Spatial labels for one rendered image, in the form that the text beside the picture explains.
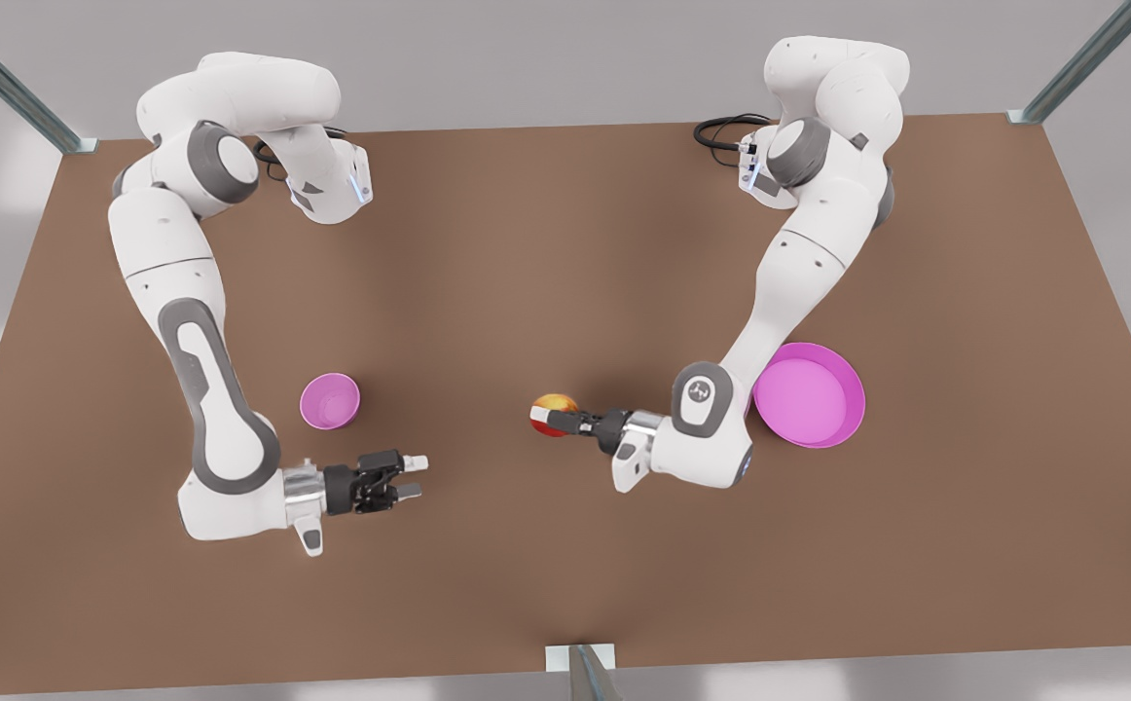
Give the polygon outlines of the red yellow apple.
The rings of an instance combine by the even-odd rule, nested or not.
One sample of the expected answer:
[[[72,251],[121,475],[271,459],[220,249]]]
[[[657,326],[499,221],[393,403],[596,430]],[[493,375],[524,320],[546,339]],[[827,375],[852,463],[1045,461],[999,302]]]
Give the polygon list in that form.
[[[577,430],[579,405],[566,393],[542,393],[530,403],[530,427],[547,436],[567,436]]]

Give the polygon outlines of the pink bowl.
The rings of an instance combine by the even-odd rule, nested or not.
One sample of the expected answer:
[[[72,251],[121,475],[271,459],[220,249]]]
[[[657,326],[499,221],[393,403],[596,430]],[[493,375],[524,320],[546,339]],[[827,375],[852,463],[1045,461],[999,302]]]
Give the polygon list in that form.
[[[300,417],[311,427],[335,430],[348,425],[361,407],[360,386],[344,373],[325,373],[300,393]]]

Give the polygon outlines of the pink plate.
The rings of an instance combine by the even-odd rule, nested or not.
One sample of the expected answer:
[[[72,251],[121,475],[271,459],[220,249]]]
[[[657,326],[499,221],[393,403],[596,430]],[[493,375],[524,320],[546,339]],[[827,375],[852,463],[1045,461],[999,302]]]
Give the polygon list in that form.
[[[860,373],[837,350],[788,343],[757,378],[752,403],[761,421],[786,442],[826,449],[845,443],[865,417]]]

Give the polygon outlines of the silver frame post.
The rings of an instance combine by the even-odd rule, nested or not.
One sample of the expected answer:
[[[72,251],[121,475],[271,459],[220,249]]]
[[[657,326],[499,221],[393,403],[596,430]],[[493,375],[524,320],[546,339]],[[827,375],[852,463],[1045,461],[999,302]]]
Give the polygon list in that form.
[[[1,61],[0,99],[61,154],[93,154],[97,150],[97,138],[77,135]]]
[[[1011,126],[1042,126],[1081,88],[1114,50],[1131,35],[1131,0],[1122,0],[1099,28],[1077,50],[1073,57],[1059,68],[1047,84],[1038,90],[1024,109],[1005,111],[1005,120]]]
[[[546,670],[566,670],[570,701],[624,701],[613,678],[614,644],[561,644],[544,648]]]

